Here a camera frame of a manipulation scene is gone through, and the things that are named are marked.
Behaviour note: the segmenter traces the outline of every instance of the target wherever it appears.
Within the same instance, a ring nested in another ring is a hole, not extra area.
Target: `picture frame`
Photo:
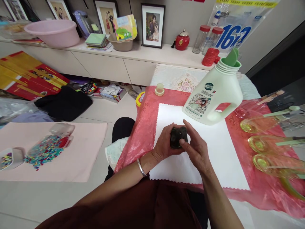
[[[19,0],[3,0],[3,2],[14,21],[29,20]]]
[[[66,0],[45,0],[45,1],[47,2],[47,5],[50,8],[55,19],[74,21],[71,16],[72,14]]]
[[[93,0],[101,32],[106,35],[115,33],[113,19],[119,17],[118,4],[113,0]]]
[[[165,5],[141,3],[143,46],[162,48],[164,18]]]

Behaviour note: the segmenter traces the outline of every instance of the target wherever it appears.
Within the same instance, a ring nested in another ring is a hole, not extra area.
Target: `pink mat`
[[[49,135],[54,122],[7,124],[0,130],[0,151],[10,147],[23,148],[26,153],[41,138]],[[87,182],[103,144],[107,123],[69,123],[75,125],[74,139],[53,161],[36,171],[23,163],[12,170],[0,172],[1,181],[66,181]]]

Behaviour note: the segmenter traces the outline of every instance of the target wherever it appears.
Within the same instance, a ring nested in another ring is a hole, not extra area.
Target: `dark object in hands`
[[[187,141],[187,131],[185,127],[181,127],[181,128],[173,128],[171,131],[171,140],[170,140],[170,147],[172,149],[181,149],[182,146],[179,143],[180,139],[184,139],[186,142]]]

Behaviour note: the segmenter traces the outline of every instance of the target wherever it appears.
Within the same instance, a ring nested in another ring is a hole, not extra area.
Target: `laundry detergent bottle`
[[[205,125],[214,125],[234,111],[242,102],[236,77],[241,63],[237,58],[236,48],[226,58],[221,58],[193,90],[182,111]],[[230,105],[223,112],[216,111],[221,103]]]

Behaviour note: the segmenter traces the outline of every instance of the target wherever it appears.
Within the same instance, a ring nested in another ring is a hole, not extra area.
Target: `white paper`
[[[182,112],[182,107],[159,104],[156,137],[171,124],[183,124],[187,120],[207,142],[209,158],[222,187],[250,190],[245,174],[237,157],[225,120],[213,125],[204,125]],[[150,172],[152,180],[170,180],[181,183],[202,184],[198,170],[186,152],[161,161]]]

